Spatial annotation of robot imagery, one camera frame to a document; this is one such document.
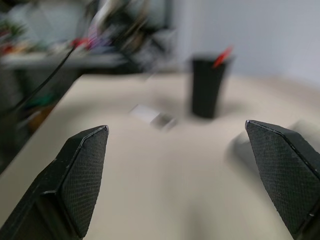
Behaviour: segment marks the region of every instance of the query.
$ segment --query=desk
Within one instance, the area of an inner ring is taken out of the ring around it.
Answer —
[[[214,121],[188,115],[184,74],[82,76],[0,177],[2,225],[67,138],[108,125],[100,194],[86,240],[291,240],[262,183],[233,164],[254,119],[289,126],[320,114],[254,79],[230,77]],[[178,118],[161,132],[128,115],[143,104]]]

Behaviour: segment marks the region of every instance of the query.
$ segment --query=cluttered desk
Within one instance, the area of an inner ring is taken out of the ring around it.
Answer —
[[[85,239],[291,240],[259,178],[233,159],[232,140],[255,119],[289,126],[310,105],[231,76],[214,121],[190,116],[191,76],[80,77],[0,176],[2,226],[71,136],[108,125],[101,187]],[[161,131],[130,114],[145,105],[176,119]]]
[[[175,63],[172,1],[2,2],[0,116],[12,116],[0,117],[0,173],[82,74],[150,73]]]

